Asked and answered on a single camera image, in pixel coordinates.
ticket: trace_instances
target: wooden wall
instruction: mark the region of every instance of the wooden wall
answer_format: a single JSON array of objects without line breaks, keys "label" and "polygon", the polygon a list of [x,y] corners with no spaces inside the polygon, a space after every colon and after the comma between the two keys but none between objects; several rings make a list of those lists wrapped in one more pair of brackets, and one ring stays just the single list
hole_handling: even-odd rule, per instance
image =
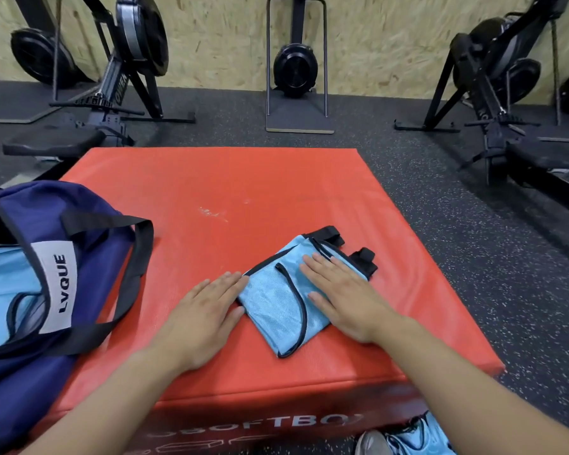
[{"label": "wooden wall", "polygon": [[[54,0],[47,0],[54,6]],[[113,9],[115,0],[102,0]],[[480,20],[523,10],[530,0],[326,0],[329,86],[334,94],[429,98],[448,44]],[[170,45],[170,68],[159,84],[264,90],[266,0],[156,0]],[[288,42],[291,1],[272,3],[272,58]],[[562,77],[569,75],[569,9],[559,22]],[[9,50],[9,34],[24,25],[13,0],[0,0],[0,78],[29,79]],[[88,9],[64,0],[65,41],[80,68],[98,77],[105,67]],[[542,79],[526,99],[546,103],[552,93],[549,30],[532,56]],[[305,41],[322,61],[321,5],[306,9]]]}]

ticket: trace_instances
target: blue garment on floor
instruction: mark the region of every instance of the blue garment on floor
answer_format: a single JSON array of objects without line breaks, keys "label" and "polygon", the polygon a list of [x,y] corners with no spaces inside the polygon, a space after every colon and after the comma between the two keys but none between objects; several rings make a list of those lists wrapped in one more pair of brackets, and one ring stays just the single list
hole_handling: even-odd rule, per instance
[{"label": "blue garment on floor", "polygon": [[7,313],[13,299],[17,294],[34,294],[24,296],[17,307],[15,328],[18,328],[40,291],[38,277],[21,247],[0,247],[0,345],[10,337]]},{"label": "blue garment on floor", "polygon": [[[326,256],[334,255],[366,279],[366,276],[348,261],[342,259],[332,248],[322,243],[318,245]],[[314,286],[299,269],[299,265],[303,263],[303,256],[311,255],[317,252],[317,249],[310,239],[301,235],[284,246],[278,253],[287,249],[291,250],[278,259],[270,260],[267,265],[254,272],[238,298],[270,348],[280,357],[286,357],[286,354],[297,344],[303,329],[300,301],[284,276],[283,268],[303,299],[307,312],[306,332],[299,346],[305,344],[329,324],[328,318],[308,298],[310,292],[319,292],[325,297],[326,295]]]},{"label": "blue garment on floor", "polygon": [[384,436],[394,455],[455,455],[448,437],[430,412],[410,428]]}]

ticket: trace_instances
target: person's left hand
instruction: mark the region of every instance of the person's left hand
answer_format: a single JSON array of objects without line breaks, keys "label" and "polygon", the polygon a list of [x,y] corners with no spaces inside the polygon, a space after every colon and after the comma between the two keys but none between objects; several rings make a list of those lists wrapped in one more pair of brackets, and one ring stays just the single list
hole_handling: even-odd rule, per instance
[{"label": "person's left hand", "polygon": [[244,314],[242,306],[230,313],[228,308],[248,281],[248,276],[227,272],[213,282],[199,283],[173,309],[152,340],[153,354],[175,367],[178,374],[205,365],[223,348]]}]

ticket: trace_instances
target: navy blue duffel bag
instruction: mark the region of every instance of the navy blue duffel bag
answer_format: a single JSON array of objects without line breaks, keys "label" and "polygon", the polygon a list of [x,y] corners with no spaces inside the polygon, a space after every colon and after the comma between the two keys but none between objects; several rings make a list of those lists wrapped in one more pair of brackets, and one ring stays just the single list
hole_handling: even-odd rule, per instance
[{"label": "navy blue duffel bag", "polygon": [[[21,443],[77,355],[129,312],[152,245],[151,221],[120,214],[81,185],[0,190],[0,452]],[[129,251],[114,318],[96,323]]]}]

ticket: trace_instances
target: gray sneaker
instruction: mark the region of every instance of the gray sneaker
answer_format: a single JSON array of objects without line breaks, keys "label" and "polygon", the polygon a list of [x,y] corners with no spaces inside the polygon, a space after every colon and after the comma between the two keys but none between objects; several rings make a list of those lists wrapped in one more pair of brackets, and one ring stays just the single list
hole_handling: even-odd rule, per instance
[{"label": "gray sneaker", "polygon": [[354,455],[393,455],[386,438],[375,429],[362,433]]}]

